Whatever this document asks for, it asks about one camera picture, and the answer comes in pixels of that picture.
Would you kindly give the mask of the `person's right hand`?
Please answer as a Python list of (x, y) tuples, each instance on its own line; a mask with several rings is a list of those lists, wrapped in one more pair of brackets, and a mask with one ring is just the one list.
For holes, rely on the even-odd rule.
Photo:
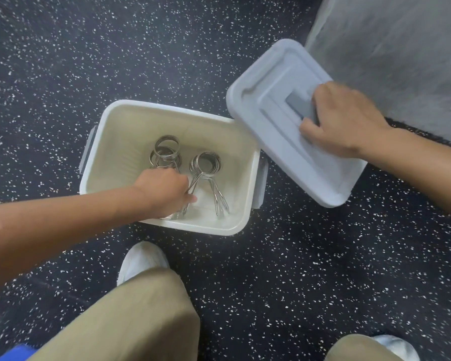
[(321, 149), (343, 158), (366, 158), (374, 142), (392, 127), (363, 93), (337, 82), (320, 84), (312, 102), (324, 130)]

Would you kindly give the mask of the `person's left hand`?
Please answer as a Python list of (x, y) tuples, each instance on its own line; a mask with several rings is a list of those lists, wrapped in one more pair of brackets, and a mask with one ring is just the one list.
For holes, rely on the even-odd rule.
[(186, 194), (189, 180), (173, 168), (151, 168), (139, 175), (134, 187), (140, 191), (144, 219), (160, 219), (184, 208), (177, 204), (180, 195)]

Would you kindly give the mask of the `grey plastic bin lid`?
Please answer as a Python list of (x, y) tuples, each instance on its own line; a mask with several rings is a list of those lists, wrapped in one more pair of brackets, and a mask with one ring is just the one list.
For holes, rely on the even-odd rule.
[(329, 74), (292, 39), (275, 42), (227, 91), (230, 115), (261, 149), (321, 206), (342, 206), (367, 163), (329, 154), (304, 138), (305, 117), (319, 126), (312, 102)]

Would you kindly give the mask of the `metal spring clamp collar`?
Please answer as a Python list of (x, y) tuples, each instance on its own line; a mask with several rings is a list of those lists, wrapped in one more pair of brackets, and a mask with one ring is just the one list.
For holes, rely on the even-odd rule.
[(173, 168), (180, 173), (182, 158), (178, 150), (168, 146), (159, 146), (150, 152), (149, 160), (154, 168)]
[(176, 157), (180, 154), (180, 140), (173, 135), (159, 137), (154, 145), (154, 153), (160, 157)]
[(222, 169), (222, 160), (220, 156), (213, 151), (203, 151), (193, 157), (189, 163), (189, 170), (192, 174), (192, 182), (190, 183), (186, 193), (194, 194), (194, 191), (199, 181), (209, 182), (214, 198), (214, 206), (216, 215), (219, 216), (222, 212), (230, 213), (230, 208), (221, 193), (218, 184), (215, 180), (215, 176)]

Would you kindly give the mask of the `person's right forearm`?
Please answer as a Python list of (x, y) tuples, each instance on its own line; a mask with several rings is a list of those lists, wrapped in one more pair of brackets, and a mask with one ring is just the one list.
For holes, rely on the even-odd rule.
[(433, 200), (451, 215), (451, 147), (402, 128), (378, 128), (358, 144), (358, 155)]

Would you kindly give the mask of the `person's left forearm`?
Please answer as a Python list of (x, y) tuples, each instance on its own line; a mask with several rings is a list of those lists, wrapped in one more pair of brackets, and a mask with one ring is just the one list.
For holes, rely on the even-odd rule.
[(75, 244), (147, 217), (137, 187), (0, 204), (0, 286)]

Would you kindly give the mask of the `person's left white shoe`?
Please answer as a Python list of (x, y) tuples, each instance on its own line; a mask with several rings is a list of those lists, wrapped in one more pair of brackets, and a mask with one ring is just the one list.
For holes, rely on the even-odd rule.
[(116, 285), (120, 286), (138, 274), (157, 267), (170, 268), (165, 253), (151, 242), (139, 242), (127, 252), (121, 264)]

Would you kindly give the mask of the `person's white shoe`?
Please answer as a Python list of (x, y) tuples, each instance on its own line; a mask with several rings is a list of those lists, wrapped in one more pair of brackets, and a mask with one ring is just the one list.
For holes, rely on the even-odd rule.
[(157, 267), (170, 268), (165, 253), (151, 242), (139, 242), (127, 252), (121, 264), (116, 285), (120, 286), (138, 274)]
[(384, 346), (403, 361), (421, 361), (415, 348), (406, 340), (395, 335), (381, 334), (372, 337), (373, 340)]

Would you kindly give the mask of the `white plastic storage bin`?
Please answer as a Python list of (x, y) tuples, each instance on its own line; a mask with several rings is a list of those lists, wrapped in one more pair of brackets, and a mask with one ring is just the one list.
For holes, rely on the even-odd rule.
[(254, 198), (260, 162), (260, 148), (253, 136), (233, 119), (200, 111), (157, 103), (119, 100), (102, 113), (90, 131), (79, 171), (79, 193), (90, 194), (128, 186), (150, 167), (150, 154), (156, 141), (174, 135), (180, 142), (180, 172), (193, 176), (188, 169), (192, 158), (203, 151), (213, 151), (222, 161), (215, 176), (230, 212), (218, 216), (210, 184), (200, 180), (195, 190), (197, 202), (184, 216), (142, 221), (159, 227), (203, 234), (232, 236), (246, 227), (252, 207), (259, 207), (264, 195)]

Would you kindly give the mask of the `person's left khaki trouser leg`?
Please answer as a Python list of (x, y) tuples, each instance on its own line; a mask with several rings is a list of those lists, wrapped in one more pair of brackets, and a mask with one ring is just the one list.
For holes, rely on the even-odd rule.
[(114, 288), (27, 361), (197, 361), (199, 333), (182, 280), (156, 267)]

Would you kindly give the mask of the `person's khaki trouser leg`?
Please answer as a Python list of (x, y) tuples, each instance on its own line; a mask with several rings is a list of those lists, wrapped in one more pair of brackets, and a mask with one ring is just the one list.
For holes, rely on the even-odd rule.
[(372, 337), (349, 334), (331, 346), (324, 361), (386, 361), (391, 356), (394, 354)]
[(199, 333), (182, 280), (156, 267), (114, 288), (27, 361), (197, 361)]

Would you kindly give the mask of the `person's right khaki trouser leg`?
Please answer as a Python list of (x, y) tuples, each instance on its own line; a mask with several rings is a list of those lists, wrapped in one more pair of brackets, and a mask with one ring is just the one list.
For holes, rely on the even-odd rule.
[(372, 337), (349, 334), (331, 346), (324, 361), (386, 361), (391, 356), (394, 354)]

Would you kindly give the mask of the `blue object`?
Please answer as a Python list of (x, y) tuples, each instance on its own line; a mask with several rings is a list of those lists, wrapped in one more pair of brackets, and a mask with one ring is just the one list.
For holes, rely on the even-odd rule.
[(0, 355), (0, 361), (27, 361), (38, 351), (27, 344), (18, 344)]

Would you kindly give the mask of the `person's right white shoe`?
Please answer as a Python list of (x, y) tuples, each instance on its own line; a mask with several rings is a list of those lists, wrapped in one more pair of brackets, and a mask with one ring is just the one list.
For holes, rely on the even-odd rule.
[(395, 335), (381, 334), (372, 337), (373, 340), (384, 346), (403, 361), (421, 361), (415, 348), (406, 340)]

